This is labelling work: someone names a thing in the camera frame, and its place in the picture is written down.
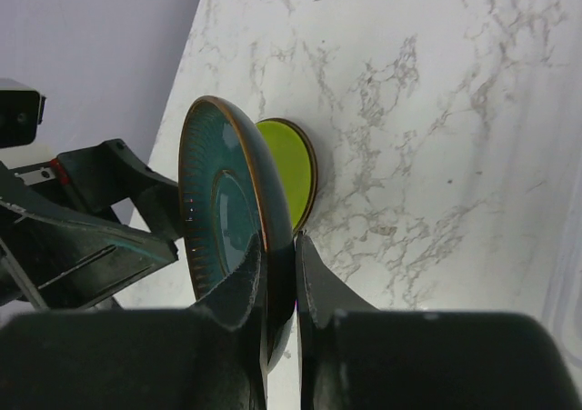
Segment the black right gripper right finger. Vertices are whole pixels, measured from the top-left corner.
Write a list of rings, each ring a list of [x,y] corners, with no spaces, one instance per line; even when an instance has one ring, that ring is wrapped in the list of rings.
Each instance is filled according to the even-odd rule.
[[[312,239],[296,239],[297,349],[303,409],[349,409],[346,366],[336,345],[336,317],[375,312],[328,266]]]

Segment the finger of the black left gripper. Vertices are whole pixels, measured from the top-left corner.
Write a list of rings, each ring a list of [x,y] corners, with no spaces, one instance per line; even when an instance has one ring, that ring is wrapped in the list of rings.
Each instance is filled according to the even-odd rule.
[[[177,182],[153,171],[121,139],[59,154],[56,172],[91,215],[129,199],[152,234],[173,241],[184,235]]]
[[[77,212],[1,168],[1,302],[85,309],[172,264],[172,238]]]

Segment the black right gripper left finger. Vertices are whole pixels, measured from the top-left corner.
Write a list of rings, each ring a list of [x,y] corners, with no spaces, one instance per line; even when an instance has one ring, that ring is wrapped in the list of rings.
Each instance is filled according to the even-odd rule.
[[[265,409],[266,253],[252,235],[241,264],[193,305],[192,409]]]

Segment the dark green plate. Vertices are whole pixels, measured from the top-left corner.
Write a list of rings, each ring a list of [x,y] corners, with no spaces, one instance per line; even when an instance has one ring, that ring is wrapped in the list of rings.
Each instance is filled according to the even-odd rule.
[[[287,345],[295,304],[295,243],[282,180],[257,126],[204,95],[187,111],[178,155],[186,259],[196,298],[243,261],[258,236],[266,255],[268,367]]]

